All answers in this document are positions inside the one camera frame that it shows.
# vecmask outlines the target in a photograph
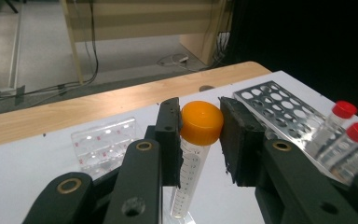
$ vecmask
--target bolt hole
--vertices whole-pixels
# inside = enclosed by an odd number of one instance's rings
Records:
[[[136,217],[145,211],[145,200],[142,198],[130,198],[121,206],[121,212],[127,217]]]
[[[338,209],[331,203],[325,203],[323,202],[321,204],[321,208],[326,212],[326,213],[329,213],[329,214],[332,214],[332,215],[335,215],[338,213]]]
[[[136,148],[141,151],[146,151],[152,148],[152,144],[149,142],[141,142],[138,145],[136,145]]]
[[[284,142],[274,142],[272,144],[276,149],[280,151],[290,151],[292,148]]]

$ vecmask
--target orange screw cap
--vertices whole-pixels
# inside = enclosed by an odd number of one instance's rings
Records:
[[[182,137],[197,146],[209,146],[219,139],[223,127],[223,114],[216,106],[193,101],[182,109]]]

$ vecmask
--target floor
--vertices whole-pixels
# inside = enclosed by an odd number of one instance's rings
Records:
[[[59,2],[13,2],[0,10],[0,91],[37,91],[76,82],[72,51]],[[85,79],[95,70],[91,43],[76,43]],[[178,35],[97,41],[99,72],[91,85],[191,73],[205,68],[179,43]],[[172,63],[188,56],[186,67]]]

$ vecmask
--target test tube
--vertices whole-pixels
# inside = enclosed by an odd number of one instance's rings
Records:
[[[358,122],[353,123],[331,146],[317,158],[324,168],[330,170],[339,161],[358,148]]]
[[[182,121],[181,188],[173,190],[171,200],[171,216],[175,218],[187,215],[209,148],[219,138],[223,127],[223,114],[212,104],[194,101],[183,107]]]
[[[332,113],[319,126],[305,146],[312,158],[315,158],[327,140],[341,127],[341,125],[357,113],[356,106],[346,101],[338,101],[332,109]]]
[[[358,150],[345,162],[336,167],[332,173],[349,185],[354,177],[358,175]]]

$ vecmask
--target white tabletop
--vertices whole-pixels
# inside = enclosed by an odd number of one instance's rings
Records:
[[[325,115],[330,113],[334,105],[320,93],[284,72],[276,72],[181,97],[180,106],[194,100],[202,100],[219,107],[218,97],[232,97],[234,91],[270,80]],[[143,138],[146,127],[155,125],[158,110],[159,105],[151,105],[111,118],[1,145],[0,223],[22,223],[36,197],[51,180],[59,175],[80,170],[72,147],[71,133],[115,120],[135,117],[140,130],[137,137]],[[255,189],[238,188],[232,183],[231,176],[226,174],[219,142],[211,147],[190,206],[190,213],[197,224],[264,223],[255,199]]]

